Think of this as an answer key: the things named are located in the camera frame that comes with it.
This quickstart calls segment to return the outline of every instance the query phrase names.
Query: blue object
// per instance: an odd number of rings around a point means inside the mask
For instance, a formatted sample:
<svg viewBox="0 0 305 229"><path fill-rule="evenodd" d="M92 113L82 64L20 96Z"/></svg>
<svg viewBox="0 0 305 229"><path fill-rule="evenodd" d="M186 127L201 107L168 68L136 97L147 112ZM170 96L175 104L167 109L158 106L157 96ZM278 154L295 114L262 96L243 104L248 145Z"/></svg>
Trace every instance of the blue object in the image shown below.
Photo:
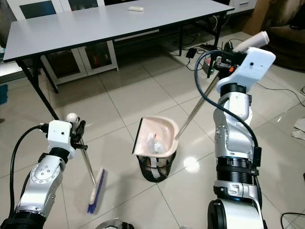
<svg viewBox="0 0 305 229"><path fill-rule="evenodd" d="M102 175L101 175L101 179L100 179L99 187L98 187L96 195L95 195L94 203L93 204L89 204L87 213L93 214L95 209L96 209L97 202L99 200L99 195L100 195L101 188L102 188L102 184L103 184L103 180L104 180L104 176L105 176L105 169L103 170Z"/></svg>
<svg viewBox="0 0 305 229"><path fill-rule="evenodd" d="M0 104L4 104L8 101L8 85L0 85Z"/></svg>

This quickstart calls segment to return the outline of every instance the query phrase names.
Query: white dustpan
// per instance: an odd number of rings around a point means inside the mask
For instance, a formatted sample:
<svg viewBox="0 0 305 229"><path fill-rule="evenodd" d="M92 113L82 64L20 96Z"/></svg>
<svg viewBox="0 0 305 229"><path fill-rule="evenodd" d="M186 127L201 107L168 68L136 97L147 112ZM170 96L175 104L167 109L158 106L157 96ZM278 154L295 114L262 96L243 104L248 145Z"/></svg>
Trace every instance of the white dustpan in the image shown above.
<svg viewBox="0 0 305 229"><path fill-rule="evenodd" d="M132 153L138 156L165 158L171 156L177 149L178 140L175 139L179 131L177 123L161 116L144 117L140 121L137 137ZM147 144L149 135L156 134L156 140L165 148L161 154L150 152Z"/></svg>

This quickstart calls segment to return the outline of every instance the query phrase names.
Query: brush bristles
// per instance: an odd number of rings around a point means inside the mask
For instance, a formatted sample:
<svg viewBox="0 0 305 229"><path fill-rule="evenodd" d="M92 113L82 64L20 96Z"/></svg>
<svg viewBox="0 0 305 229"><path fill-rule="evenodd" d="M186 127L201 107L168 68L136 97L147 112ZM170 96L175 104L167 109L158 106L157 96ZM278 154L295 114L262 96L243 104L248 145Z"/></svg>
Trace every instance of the brush bristles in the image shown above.
<svg viewBox="0 0 305 229"><path fill-rule="evenodd" d="M99 186L98 186L98 188L97 188L97 191L96 191L94 203L93 203L93 204L89 204L87 213L93 214L94 211L95 211L95 209L96 209L97 202L98 202L98 200L99 200L99 195L100 195L101 188L102 188L102 184L103 184L103 180L104 180L104 175L105 175L105 169L103 169L103 172L102 172L102 175L101 175L101 179L100 179L100 182L99 182Z"/></svg>

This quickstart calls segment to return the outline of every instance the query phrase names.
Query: dustpan handle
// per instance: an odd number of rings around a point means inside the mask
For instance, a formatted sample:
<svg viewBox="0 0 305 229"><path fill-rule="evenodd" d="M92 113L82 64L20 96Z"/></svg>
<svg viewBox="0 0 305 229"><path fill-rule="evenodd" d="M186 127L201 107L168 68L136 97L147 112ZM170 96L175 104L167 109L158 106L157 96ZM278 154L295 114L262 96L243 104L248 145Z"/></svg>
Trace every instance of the dustpan handle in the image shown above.
<svg viewBox="0 0 305 229"><path fill-rule="evenodd" d="M213 91L213 89L216 87L217 82L219 81L219 77L218 74L215 76L215 78L213 79L213 81L211 82L211 84L209 85L209 87L206 89L206 91L204 92L204 94L206 96L209 96L211 94L211 92ZM195 106L195 108L192 110L192 112L190 113L190 115L188 116L187 120L185 121L185 123L183 124L183 126L180 128L179 132L177 133L175 140L178 140L179 137L181 136L181 134L183 133L183 131L186 129L186 127L189 125L189 123L192 121L192 119L195 117L195 115L198 113L199 109L202 107L202 105L204 104L205 99L203 97L200 98L200 100L198 101L197 105Z"/></svg>

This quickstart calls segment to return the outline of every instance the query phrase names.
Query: white cabinet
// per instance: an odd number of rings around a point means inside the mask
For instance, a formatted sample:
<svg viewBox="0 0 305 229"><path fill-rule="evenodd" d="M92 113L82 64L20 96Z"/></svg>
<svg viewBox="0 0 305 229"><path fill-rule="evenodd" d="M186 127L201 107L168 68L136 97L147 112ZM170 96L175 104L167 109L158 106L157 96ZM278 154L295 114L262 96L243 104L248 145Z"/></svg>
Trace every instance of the white cabinet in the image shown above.
<svg viewBox="0 0 305 229"><path fill-rule="evenodd" d="M103 6L103 0L7 0L16 19ZM117 69L112 41L54 52L41 57L55 84Z"/></svg>
<svg viewBox="0 0 305 229"><path fill-rule="evenodd" d="M235 9L233 11L229 11L228 14L253 10L256 2L257 0L231 0L230 6L234 7Z"/></svg>

